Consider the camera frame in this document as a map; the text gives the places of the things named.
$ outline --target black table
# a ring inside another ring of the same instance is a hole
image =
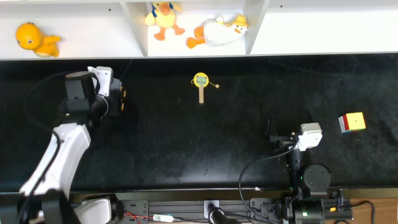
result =
[[[16,192],[40,161],[49,134],[22,113],[28,89],[47,75],[130,60],[0,62],[0,192]],[[205,72],[220,88],[191,85]],[[323,139],[310,151],[332,171],[333,187],[398,186],[398,55],[313,55],[132,60],[120,118],[93,135],[72,183],[74,191],[236,188],[241,169],[272,154],[264,135],[273,111],[278,132],[299,130],[307,113]],[[65,97],[55,80],[32,97],[32,111],[51,125]],[[364,113],[367,128],[341,134],[338,117]],[[279,161],[249,169],[245,187],[285,189]]]

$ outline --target orange toy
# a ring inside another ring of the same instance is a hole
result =
[[[57,42],[58,36],[46,36],[35,24],[28,22],[17,29],[16,38],[20,47],[25,50],[33,50],[39,57],[58,57],[60,51]]]

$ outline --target metal bracket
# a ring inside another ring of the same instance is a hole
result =
[[[216,207],[220,207],[219,200],[204,200],[203,201],[203,214],[204,214],[205,218],[209,218],[208,207],[210,204],[213,204]]]
[[[250,199],[250,208],[255,212],[261,214],[263,217],[269,217],[269,220],[279,222],[279,219],[275,215],[275,203],[276,199],[274,198],[252,198]],[[250,217],[256,217],[255,214],[250,213]],[[261,223],[257,221],[252,221],[254,224]]]
[[[147,200],[121,200],[126,211],[133,215],[149,216],[149,202]],[[148,218],[137,218],[141,224],[147,224]],[[119,224],[137,224],[133,217],[125,216]]]

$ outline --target wooden floor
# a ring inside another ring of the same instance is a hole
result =
[[[351,199],[352,204],[369,200],[373,202],[376,208],[376,217],[374,219],[377,224],[398,223],[398,198],[361,198]],[[369,204],[364,204],[353,208],[354,220],[347,220],[350,224],[371,224],[372,208]]]

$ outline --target plush toy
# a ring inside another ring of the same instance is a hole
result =
[[[17,42],[25,50],[33,50],[39,57],[58,57],[60,51],[57,42],[61,40],[58,36],[46,36],[35,24],[28,22],[17,29]]]
[[[175,35],[181,35],[185,29],[179,28],[175,23],[174,9],[180,12],[181,5],[177,2],[152,2],[152,11],[145,18],[148,26],[156,24],[160,27],[160,32],[155,34],[157,40],[165,40],[166,29],[173,28]]]
[[[238,15],[235,21],[225,23],[222,16],[217,20],[206,21],[201,27],[194,30],[195,37],[187,39],[187,45],[190,49],[198,44],[204,44],[211,47],[226,45],[240,39],[248,30],[249,24],[243,15]]]

